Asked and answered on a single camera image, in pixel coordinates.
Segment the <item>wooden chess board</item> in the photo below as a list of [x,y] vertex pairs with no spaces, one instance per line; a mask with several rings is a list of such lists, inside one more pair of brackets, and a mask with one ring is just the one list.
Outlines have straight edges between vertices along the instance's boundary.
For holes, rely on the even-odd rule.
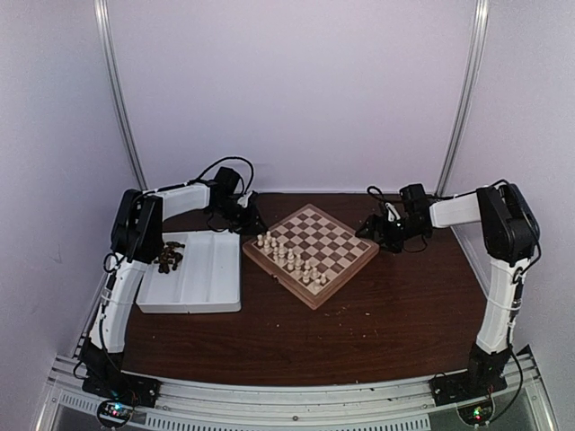
[[308,204],[247,241],[243,252],[316,310],[377,255],[379,246]]

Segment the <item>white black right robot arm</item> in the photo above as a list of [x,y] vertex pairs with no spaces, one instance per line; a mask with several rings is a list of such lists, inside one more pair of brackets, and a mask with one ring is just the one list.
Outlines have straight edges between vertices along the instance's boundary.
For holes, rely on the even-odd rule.
[[540,229],[531,208],[518,186],[507,180],[436,199],[426,194],[422,184],[411,184],[400,191],[402,212],[380,188],[371,185],[367,194],[377,201],[380,212],[370,215],[356,235],[391,253],[402,252],[412,238],[429,239],[438,229],[480,224],[491,260],[491,284],[482,326],[460,386],[466,395],[481,395],[512,356],[525,277],[542,255]]

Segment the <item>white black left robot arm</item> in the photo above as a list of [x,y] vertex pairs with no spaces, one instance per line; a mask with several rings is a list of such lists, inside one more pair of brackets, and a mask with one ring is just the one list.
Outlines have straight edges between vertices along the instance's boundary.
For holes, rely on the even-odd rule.
[[[80,359],[95,385],[123,397],[128,377],[113,356],[123,352],[131,308],[145,313],[240,311],[240,238],[266,231],[254,191],[238,194],[227,180],[189,181],[127,190],[111,233],[101,305]],[[164,221],[206,210],[227,221],[223,231],[165,233]]]

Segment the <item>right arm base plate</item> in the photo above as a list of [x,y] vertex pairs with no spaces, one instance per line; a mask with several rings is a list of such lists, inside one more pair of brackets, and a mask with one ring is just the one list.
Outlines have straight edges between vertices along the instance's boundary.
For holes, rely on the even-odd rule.
[[431,395],[437,407],[461,403],[476,398],[489,398],[494,392],[508,387],[503,376],[486,383],[474,383],[467,371],[455,374],[436,374],[429,380]]

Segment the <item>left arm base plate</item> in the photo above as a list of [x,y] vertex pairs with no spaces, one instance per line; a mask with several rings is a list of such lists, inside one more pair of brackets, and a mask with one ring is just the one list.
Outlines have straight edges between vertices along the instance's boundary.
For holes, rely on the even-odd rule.
[[156,404],[161,383],[159,380],[123,374],[119,379],[102,381],[89,375],[82,383],[82,390],[101,398],[116,400],[132,407],[153,408]]

